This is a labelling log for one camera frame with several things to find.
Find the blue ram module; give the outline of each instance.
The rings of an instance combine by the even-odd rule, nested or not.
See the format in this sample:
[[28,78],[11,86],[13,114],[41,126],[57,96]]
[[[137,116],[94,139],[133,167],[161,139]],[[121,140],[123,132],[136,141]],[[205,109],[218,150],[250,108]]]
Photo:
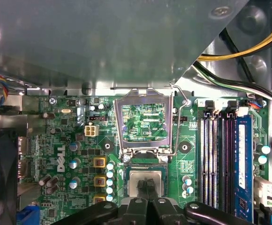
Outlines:
[[235,126],[235,216],[253,222],[253,119],[238,117]]

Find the motherboard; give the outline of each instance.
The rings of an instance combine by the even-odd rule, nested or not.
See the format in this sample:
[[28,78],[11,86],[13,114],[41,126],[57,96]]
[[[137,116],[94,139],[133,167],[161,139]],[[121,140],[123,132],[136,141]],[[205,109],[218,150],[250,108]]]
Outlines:
[[181,208],[201,201],[252,221],[253,176],[268,179],[267,107],[137,97],[39,96],[46,133],[20,137],[19,182],[41,186],[41,224],[101,201],[120,205],[140,180]]

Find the white power connector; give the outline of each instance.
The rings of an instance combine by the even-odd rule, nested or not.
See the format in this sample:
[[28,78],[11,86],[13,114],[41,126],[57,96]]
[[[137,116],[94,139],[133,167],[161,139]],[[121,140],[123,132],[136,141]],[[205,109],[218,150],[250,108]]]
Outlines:
[[272,193],[272,183],[262,177],[256,176],[254,179],[254,199],[256,204],[262,203],[265,207],[272,207],[268,204],[267,197]]

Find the black fan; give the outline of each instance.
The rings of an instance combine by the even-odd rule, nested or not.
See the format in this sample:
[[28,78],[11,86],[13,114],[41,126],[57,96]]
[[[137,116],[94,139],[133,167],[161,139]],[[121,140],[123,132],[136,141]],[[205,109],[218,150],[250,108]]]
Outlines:
[[0,130],[0,225],[15,224],[17,198],[16,135]]

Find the yellow wire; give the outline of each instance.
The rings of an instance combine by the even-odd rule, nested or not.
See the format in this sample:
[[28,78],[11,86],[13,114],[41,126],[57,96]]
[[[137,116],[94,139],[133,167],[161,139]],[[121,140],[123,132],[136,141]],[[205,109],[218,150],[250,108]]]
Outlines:
[[232,58],[243,56],[243,55],[249,54],[251,52],[254,52],[256,50],[259,50],[259,49],[263,48],[264,46],[270,44],[271,42],[272,42],[272,33],[265,40],[263,40],[261,43],[257,44],[256,46],[254,46],[246,51],[238,52],[238,53],[230,54],[230,55],[222,55],[222,56],[200,56],[198,58],[198,60],[199,61],[218,61],[218,60],[232,59]]

